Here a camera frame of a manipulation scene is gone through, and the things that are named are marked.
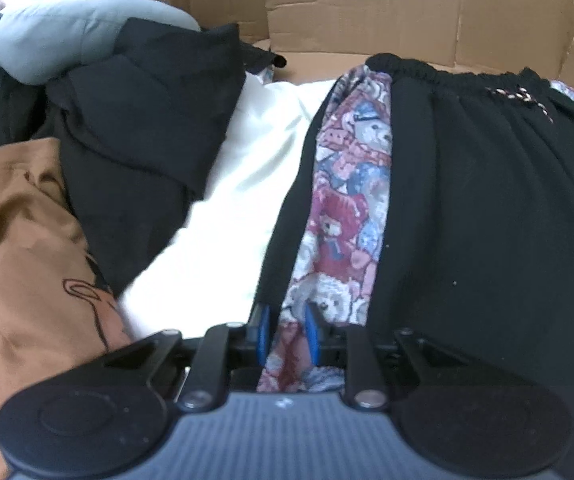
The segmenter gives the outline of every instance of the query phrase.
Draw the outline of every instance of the cardboard box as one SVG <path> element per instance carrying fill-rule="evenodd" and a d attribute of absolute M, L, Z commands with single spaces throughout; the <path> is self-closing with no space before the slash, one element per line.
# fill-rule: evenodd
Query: cardboard box
<path fill-rule="evenodd" d="M 294 82 L 335 77 L 378 52 L 462 72 L 518 72 L 574 86 L 574 0 L 161 0 L 204 26 L 270 38 Z"/>

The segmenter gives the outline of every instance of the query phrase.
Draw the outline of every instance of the tan garment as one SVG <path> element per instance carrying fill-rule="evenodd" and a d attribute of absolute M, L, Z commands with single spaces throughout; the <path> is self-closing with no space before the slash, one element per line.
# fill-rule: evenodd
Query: tan garment
<path fill-rule="evenodd" d="M 59 141 L 0 148 L 0 406 L 129 343 L 67 209 Z M 0 455 L 0 480 L 7 475 Z"/>

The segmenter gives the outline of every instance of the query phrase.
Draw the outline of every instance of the light blue pillow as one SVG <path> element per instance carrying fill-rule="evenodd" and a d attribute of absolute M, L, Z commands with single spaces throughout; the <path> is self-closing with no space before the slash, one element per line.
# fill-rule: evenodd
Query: light blue pillow
<path fill-rule="evenodd" d="M 128 18 L 200 30 L 184 10 L 155 0 L 35 0 L 0 12 L 0 67 L 21 83 L 44 84 L 109 57 Z"/>

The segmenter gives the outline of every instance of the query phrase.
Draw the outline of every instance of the black waistband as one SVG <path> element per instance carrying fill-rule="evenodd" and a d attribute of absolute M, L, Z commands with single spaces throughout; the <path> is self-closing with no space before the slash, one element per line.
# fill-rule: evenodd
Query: black waistband
<path fill-rule="evenodd" d="M 465 91 L 488 92 L 489 89 L 504 89 L 514 92 L 523 87 L 537 96 L 543 94 L 549 86 L 548 81 L 529 68 L 523 69 L 519 74 L 510 72 L 498 75 L 471 72 L 453 74 L 436 70 L 433 66 L 416 59 L 401 59 L 394 54 L 376 54 L 369 57 L 365 63 L 370 70 L 387 73 L 394 81 L 411 77 L 437 86 Z"/>

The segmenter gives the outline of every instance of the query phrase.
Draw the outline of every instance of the teddy bear print fabric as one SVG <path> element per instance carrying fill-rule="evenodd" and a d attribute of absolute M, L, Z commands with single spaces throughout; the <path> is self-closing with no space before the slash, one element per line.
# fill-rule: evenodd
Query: teddy bear print fabric
<path fill-rule="evenodd" d="M 306 304 L 332 323 L 364 325 L 389 204 L 391 77 L 358 67 L 341 77 L 317 135 L 311 211 L 260 392 L 342 387 L 343 371 L 314 368 Z"/>

